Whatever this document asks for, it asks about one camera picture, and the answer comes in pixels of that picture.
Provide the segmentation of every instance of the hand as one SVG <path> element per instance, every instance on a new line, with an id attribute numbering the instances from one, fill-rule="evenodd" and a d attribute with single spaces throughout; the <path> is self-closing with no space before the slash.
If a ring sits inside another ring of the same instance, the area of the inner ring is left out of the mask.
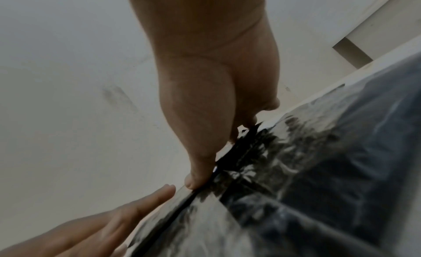
<path id="1" fill-rule="evenodd" d="M 155 54 L 163 113 L 196 189 L 240 125 L 279 106 L 279 56 L 264 0 L 130 0 Z"/>
<path id="2" fill-rule="evenodd" d="M 119 246 L 140 220 L 174 193 L 174 186 L 165 185 L 151 195 L 113 211 L 64 223 L 0 251 L 0 257 L 122 257 L 127 247 Z"/>

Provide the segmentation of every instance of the wrinkled plastic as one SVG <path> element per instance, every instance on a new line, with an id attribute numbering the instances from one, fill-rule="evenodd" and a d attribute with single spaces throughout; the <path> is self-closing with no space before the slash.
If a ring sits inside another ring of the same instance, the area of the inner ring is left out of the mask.
<path id="1" fill-rule="evenodd" d="M 421 57 L 257 131 L 206 186 L 145 223 L 133 256 L 386 256 L 380 242 L 420 146 Z"/>

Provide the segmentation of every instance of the human hand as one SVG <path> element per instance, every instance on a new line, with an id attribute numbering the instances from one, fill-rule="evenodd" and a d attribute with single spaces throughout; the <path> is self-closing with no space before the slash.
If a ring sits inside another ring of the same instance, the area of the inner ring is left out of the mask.
<path id="1" fill-rule="evenodd" d="M 0 257 L 122 257 L 127 247 L 119 246 L 140 220 L 174 194 L 175 187 L 165 185 L 112 211 L 64 223 L 0 251 Z"/>
<path id="2" fill-rule="evenodd" d="M 264 0 L 130 1 L 154 50 L 163 113 L 189 154 L 185 185 L 196 189 L 237 128 L 279 106 Z"/>

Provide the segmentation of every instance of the forearm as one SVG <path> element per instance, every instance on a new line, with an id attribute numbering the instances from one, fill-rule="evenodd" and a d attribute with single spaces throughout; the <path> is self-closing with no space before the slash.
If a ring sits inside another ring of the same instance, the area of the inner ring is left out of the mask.
<path id="1" fill-rule="evenodd" d="M 195 54 L 235 39 L 264 15 L 264 0 L 130 0 L 155 53 Z"/>

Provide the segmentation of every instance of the skin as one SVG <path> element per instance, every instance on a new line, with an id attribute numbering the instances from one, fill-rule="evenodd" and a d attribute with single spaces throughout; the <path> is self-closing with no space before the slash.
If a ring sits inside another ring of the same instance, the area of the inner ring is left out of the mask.
<path id="1" fill-rule="evenodd" d="M 279 106 L 279 55 L 265 0 L 130 0 L 150 39 L 162 111 L 202 186 L 240 125 Z"/>
<path id="2" fill-rule="evenodd" d="M 140 220 L 172 198 L 175 186 L 112 211 L 64 223 L 47 233 L 0 251 L 0 257 L 122 257 L 121 246 Z"/>

